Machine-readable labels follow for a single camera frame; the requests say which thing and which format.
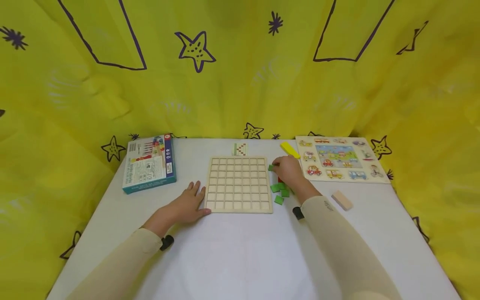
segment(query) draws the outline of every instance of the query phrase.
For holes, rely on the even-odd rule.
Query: vehicle puzzle board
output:
[[[296,136],[295,140],[308,180],[390,183],[364,138]]]
[[[266,162],[259,156],[213,157],[205,208],[212,213],[273,213]]]

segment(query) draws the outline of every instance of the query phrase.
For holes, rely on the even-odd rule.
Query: toy box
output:
[[[122,188],[138,192],[177,181],[170,134],[128,143]]]

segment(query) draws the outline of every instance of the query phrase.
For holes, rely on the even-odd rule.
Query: green wooden tile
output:
[[[278,196],[275,197],[275,201],[274,201],[276,204],[280,204],[280,205],[283,205],[283,198]]]
[[[272,184],[270,186],[270,189],[272,190],[272,192],[278,192],[280,190],[278,184]]]
[[[290,192],[288,189],[281,190],[282,197],[290,197]]]

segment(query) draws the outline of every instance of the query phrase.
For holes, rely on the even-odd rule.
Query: finger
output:
[[[199,187],[200,187],[200,182],[197,181],[197,182],[195,183],[195,185],[193,186],[193,188],[192,188],[192,195],[193,195],[193,196],[195,196],[195,195],[197,194]]]
[[[211,213],[212,213],[212,210],[209,209],[209,208],[199,209],[199,210],[197,210],[197,214],[196,214],[197,220],[200,219],[200,218],[203,217],[203,216],[208,216],[208,215],[211,214]]]
[[[190,182],[190,184],[188,185],[188,187],[186,188],[186,190],[191,190],[193,188],[193,182]]]
[[[205,190],[206,190],[206,188],[202,187],[202,189],[200,190],[200,193],[198,193],[198,195],[195,197],[198,200],[198,203],[200,203],[204,199]]]

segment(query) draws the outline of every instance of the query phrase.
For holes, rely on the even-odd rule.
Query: yellow fabric backdrop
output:
[[[480,299],[478,1],[4,2],[1,299],[47,295],[129,135],[165,132],[371,139],[463,299]]]

